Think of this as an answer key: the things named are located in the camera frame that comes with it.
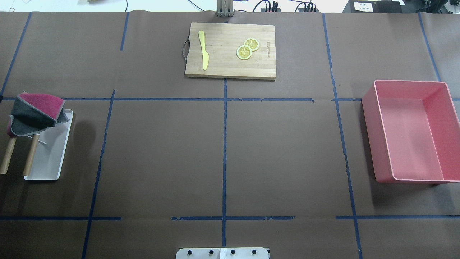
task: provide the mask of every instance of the white tray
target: white tray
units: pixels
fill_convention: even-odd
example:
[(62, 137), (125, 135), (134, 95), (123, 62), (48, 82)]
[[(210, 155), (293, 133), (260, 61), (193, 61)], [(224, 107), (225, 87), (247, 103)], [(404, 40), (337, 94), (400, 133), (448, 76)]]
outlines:
[(70, 126), (74, 112), (64, 110), (69, 121), (55, 128), (49, 128), (40, 133), (37, 151), (35, 152), (32, 170), (25, 180), (57, 180), (61, 175), (65, 147), (69, 138)]

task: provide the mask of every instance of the gray table surface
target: gray table surface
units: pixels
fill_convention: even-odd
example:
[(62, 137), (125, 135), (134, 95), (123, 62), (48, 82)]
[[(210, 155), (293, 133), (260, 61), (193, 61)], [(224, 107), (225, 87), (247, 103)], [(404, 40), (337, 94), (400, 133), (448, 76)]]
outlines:
[[(226, 21), (275, 25), (274, 82), (184, 76), (190, 23)], [(22, 178), (30, 140), (18, 139), (0, 176), (0, 258), (223, 246), (269, 247), (274, 259), (457, 258), (460, 184), (377, 183), (360, 98), (376, 79), (440, 80), (460, 112), (458, 24), (424, 13), (0, 13), (0, 127), (23, 91), (75, 112), (55, 182)]]

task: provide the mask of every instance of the white floor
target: white floor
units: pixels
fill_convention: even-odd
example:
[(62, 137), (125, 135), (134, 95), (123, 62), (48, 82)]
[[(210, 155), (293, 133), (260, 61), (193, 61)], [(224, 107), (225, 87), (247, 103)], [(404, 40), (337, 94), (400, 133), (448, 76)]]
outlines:
[[(203, 10), (216, 10), (216, 0), (192, 0)], [(342, 12), (348, 0), (314, 0), (321, 12)], [(259, 0), (235, 1), (235, 10), (251, 12)], [(298, 2), (278, 0), (282, 12), (293, 12)], [(0, 11), (17, 12), (124, 12), (126, 0), (1, 0)], [(460, 13), (460, 7), (446, 4), (446, 8)], [(154, 12), (199, 11), (187, 0), (128, 0), (128, 11), (146, 10)]]

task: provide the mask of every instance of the wooden stick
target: wooden stick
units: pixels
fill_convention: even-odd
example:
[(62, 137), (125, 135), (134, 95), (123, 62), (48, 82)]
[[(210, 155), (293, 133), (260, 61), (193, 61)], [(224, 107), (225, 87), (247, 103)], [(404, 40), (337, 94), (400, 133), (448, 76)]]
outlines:
[(6, 153), (0, 167), (0, 174), (5, 175), (10, 166), (11, 155), (13, 154), (14, 144), (16, 144), (16, 137), (10, 137), (8, 146), (6, 146)]
[(32, 164), (34, 163), (35, 151), (37, 150), (38, 139), (40, 134), (35, 134), (32, 138), (32, 145), (30, 145), (29, 155), (27, 156), (26, 166), (24, 167), (23, 176), (29, 176)]

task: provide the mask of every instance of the pink plastic container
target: pink plastic container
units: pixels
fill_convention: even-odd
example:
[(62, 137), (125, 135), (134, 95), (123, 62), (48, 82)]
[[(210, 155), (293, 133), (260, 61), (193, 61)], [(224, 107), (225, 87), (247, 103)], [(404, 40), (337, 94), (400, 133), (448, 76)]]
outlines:
[(362, 106), (378, 182), (460, 182), (460, 123), (446, 83), (376, 80)]

